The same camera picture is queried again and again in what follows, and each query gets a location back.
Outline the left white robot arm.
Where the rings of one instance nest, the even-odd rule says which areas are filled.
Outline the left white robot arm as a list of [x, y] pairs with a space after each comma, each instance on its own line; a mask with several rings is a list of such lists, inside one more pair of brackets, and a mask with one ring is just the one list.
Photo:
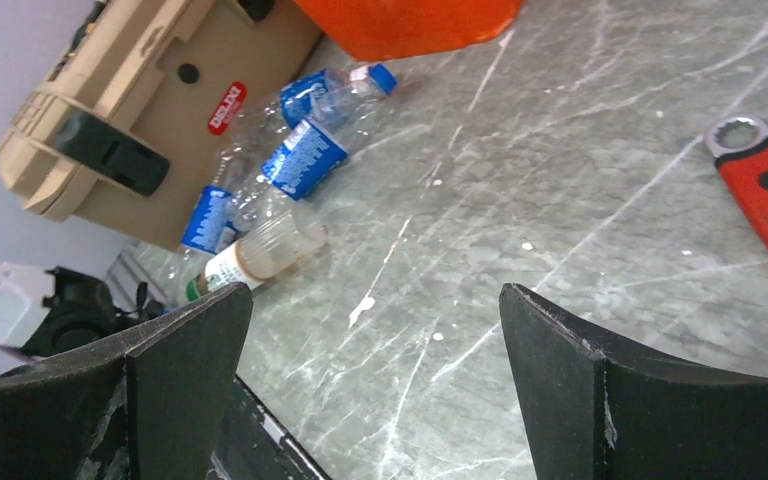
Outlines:
[[129, 252], [104, 278], [0, 260], [0, 375], [165, 313], [167, 299]]

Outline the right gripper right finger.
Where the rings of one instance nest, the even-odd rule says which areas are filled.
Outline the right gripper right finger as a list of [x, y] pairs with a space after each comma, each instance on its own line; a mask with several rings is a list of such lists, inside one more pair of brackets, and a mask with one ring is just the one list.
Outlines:
[[768, 378], [655, 350], [524, 286], [504, 342], [540, 479], [768, 479]]

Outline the blue label bottle white cap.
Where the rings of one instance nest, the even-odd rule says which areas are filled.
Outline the blue label bottle white cap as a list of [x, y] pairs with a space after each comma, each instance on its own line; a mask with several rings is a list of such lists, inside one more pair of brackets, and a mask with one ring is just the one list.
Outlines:
[[209, 126], [226, 140], [220, 147], [211, 184], [232, 190], [247, 169], [266, 160], [320, 98], [367, 76], [367, 68], [324, 68], [259, 100], [225, 101]]

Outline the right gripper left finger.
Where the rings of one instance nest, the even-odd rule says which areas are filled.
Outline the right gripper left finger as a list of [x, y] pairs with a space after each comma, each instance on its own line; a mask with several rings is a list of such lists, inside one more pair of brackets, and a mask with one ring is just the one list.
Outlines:
[[0, 479], [203, 479], [250, 325], [232, 284], [0, 375]]

